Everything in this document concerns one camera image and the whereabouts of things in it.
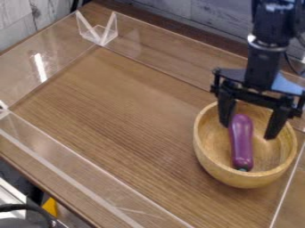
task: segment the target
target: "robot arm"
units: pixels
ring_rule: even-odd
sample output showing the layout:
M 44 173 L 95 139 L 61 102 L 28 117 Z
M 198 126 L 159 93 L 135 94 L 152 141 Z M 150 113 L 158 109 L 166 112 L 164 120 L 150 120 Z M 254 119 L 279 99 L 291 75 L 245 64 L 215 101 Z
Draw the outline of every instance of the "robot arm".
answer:
M 303 88 L 279 72 L 289 41 L 305 31 L 305 3 L 303 0 L 253 0 L 251 9 L 254 28 L 247 36 L 246 69 L 217 69 L 211 92 L 218 97 L 219 121 L 225 126 L 235 100 L 273 110 L 265 134 L 266 139 L 273 139 L 287 118 L 301 116 L 305 103 Z M 266 92 L 277 93 L 278 97 L 267 96 Z

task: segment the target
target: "wooden table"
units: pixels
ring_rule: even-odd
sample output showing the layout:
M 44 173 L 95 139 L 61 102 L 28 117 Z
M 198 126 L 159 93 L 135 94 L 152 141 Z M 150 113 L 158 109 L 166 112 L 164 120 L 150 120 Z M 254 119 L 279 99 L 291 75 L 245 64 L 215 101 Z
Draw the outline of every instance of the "wooden table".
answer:
M 100 9 L 92 3 L 84 11 Z M 188 225 L 267 227 L 289 175 L 254 190 L 231 188 L 208 176 L 192 151 L 191 129 L 198 112 L 214 101 L 202 89 L 93 47 L 13 112 Z M 301 146 L 303 134 L 295 134 Z M 111 225 L 109 213 L 5 138 L 1 156 L 91 225 Z M 65 164 L 96 192 L 107 187 L 85 167 Z M 286 223 L 301 218 L 295 214 Z

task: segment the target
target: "acrylic bracket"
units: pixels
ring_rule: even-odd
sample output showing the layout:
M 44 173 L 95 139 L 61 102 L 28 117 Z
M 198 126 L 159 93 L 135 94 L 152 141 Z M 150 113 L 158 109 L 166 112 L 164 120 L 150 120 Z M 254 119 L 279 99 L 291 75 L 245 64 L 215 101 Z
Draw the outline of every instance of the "acrylic bracket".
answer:
M 81 13 L 76 12 L 76 20 L 80 35 L 99 46 L 105 46 L 118 37 L 116 14 L 111 13 L 105 27 L 100 25 L 91 26 Z

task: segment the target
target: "wooden bowl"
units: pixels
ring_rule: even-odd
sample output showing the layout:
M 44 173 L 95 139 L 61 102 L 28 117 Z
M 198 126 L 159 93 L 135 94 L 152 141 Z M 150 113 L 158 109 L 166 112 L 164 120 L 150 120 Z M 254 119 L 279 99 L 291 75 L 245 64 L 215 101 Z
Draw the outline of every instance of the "wooden bowl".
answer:
M 246 114 L 254 123 L 254 167 L 250 172 L 233 168 L 229 131 L 218 120 L 217 102 L 199 113 L 194 124 L 194 150 L 210 175 L 237 188 L 257 188 L 274 182 L 285 173 L 297 155 L 297 138 L 287 123 L 277 139 L 266 141 L 263 134 L 271 111 L 238 102 L 235 114 Z

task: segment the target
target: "eggplant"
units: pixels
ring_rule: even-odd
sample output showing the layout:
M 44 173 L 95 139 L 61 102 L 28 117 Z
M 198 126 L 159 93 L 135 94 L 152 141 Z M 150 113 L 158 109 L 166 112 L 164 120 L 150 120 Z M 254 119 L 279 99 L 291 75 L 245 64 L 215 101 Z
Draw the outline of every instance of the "eggplant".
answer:
M 233 150 L 233 165 L 239 171 L 250 171 L 253 162 L 253 121 L 243 114 L 235 114 L 229 126 Z

